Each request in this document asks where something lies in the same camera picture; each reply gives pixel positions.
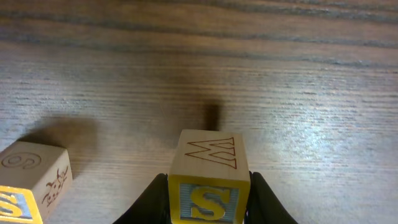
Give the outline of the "yellow S block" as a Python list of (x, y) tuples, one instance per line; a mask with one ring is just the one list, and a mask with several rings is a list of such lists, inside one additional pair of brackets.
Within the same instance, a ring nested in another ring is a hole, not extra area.
[(250, 187), (241, 134), (181, 132), (168, 176), (172, 223), (242, 223)]
[(43, 223), (72, 181), (67, 149), (14, 142), (1, 153), (1, 223)]

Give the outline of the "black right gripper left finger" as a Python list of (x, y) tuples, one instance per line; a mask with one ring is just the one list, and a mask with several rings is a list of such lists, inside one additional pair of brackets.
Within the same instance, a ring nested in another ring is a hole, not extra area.
[(114, 224), (170, 224), (168, 175), (156, 175)]

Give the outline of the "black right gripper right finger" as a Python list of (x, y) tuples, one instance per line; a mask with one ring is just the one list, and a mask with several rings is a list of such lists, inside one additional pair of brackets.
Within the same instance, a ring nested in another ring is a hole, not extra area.
[(251, 188), (244, 224), (298, 224), (258, 172), (250, 172)]

